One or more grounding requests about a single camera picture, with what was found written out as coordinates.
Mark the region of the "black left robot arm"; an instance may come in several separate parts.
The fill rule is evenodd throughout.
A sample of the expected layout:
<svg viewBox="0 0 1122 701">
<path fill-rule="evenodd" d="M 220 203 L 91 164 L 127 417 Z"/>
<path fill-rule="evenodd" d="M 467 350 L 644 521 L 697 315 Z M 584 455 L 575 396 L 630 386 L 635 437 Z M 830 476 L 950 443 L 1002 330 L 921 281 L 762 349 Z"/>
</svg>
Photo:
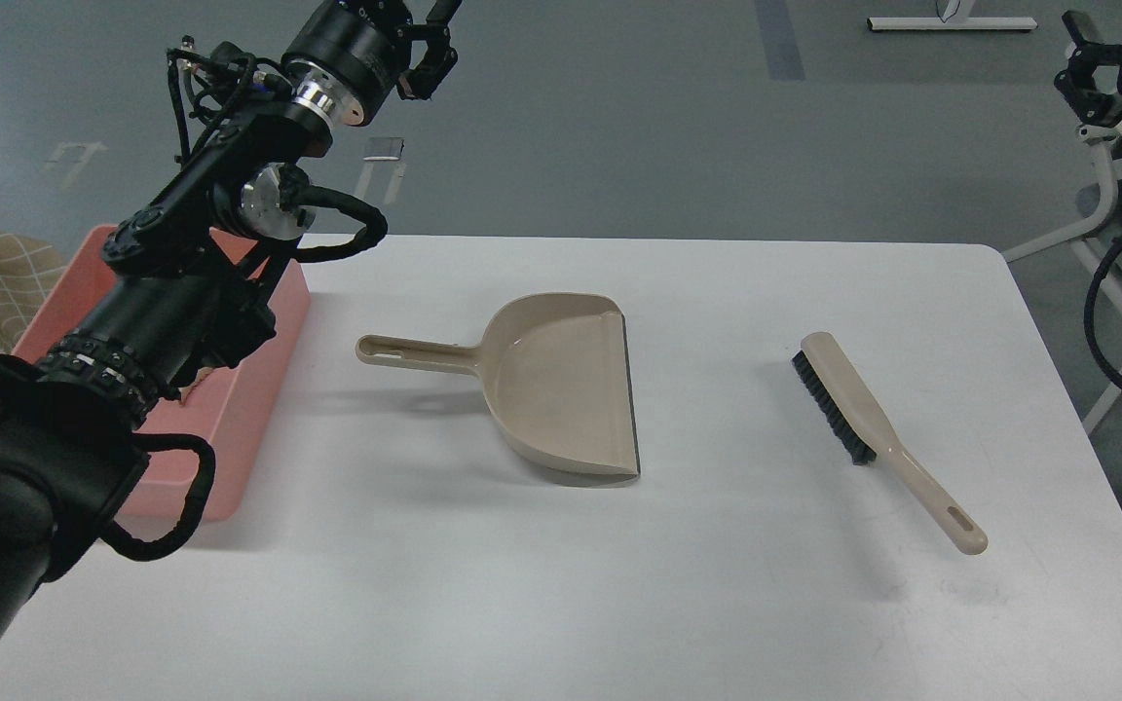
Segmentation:
<svg viewBox="0 0 1122 701">
<path fill-rule="evenodd" d="M 101 249 L 113 287 L 35 362 L 0 354 L 0 640 L 98 541 L 156 562 L 192 537 L 215 478 L 205 439 L 142 433 L 204 368 L 276 336 L 289 262 L 370 251 L 378 207 L 298 167 L 392 93 L 427 99 L 456 66 L 456 1 L 324 1 L 280 59 L 223 43 L 168 52 L 180 170 Z"/>
</svg>

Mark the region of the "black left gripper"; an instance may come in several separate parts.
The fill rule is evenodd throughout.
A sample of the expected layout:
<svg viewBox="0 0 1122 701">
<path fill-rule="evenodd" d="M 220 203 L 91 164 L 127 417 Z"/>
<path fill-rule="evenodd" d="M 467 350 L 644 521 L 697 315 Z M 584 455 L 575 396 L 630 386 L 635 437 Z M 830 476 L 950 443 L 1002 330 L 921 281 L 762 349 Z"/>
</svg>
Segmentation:
<svg viewBox="0 0 1122 701">
<path fill-rule="evenodd" d="M 284 75 L 303 94 L 329 99 L 330 124 L 365 126 L 397 86 L 401 99 L 431 99 L 456 67 L 450 24 L 463 1 L 435 1 L 413 24 L 404 1 L 323 1 L 283 54 Z M 411 44 L 425 50 L 408 67 Z"/>
</svg>

